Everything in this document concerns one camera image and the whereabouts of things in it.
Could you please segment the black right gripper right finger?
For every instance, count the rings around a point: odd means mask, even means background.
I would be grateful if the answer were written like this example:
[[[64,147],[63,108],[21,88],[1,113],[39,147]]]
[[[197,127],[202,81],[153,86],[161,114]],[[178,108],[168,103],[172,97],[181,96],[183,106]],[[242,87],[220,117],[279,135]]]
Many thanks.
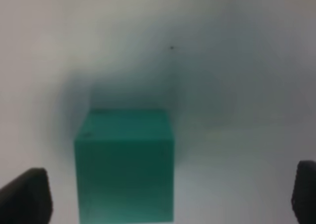
[[[291,205],[299,224],[316,223],[316,162],[302,160],[297,165]]]

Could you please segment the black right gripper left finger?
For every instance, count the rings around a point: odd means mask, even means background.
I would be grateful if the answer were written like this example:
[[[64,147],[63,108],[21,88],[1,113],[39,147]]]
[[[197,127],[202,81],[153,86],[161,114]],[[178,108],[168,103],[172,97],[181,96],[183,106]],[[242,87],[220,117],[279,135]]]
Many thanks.
[[[49,178],[44,168],[31,168],[0,189],[2,224],[48,224],[52,213]]]

